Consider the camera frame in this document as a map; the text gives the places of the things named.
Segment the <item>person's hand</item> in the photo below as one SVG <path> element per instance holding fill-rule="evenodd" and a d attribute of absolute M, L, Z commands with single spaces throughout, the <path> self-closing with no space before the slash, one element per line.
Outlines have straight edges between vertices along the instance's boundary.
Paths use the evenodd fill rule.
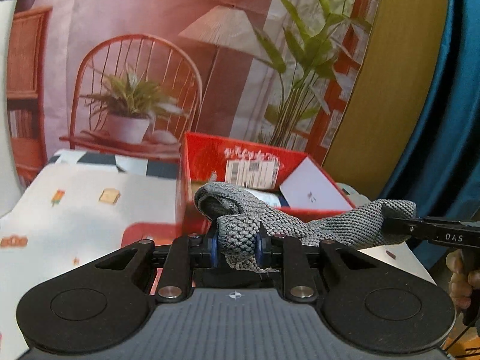
<path fill-rule="evenodd" d="M 465 269 L 461 250 L 449 253 L 446 265 L 451 272 L 448 285 L 450 298 L 459 310 L 465 311 L 470 307 L 473 290 L 479 289 L 479 270 Z"/>

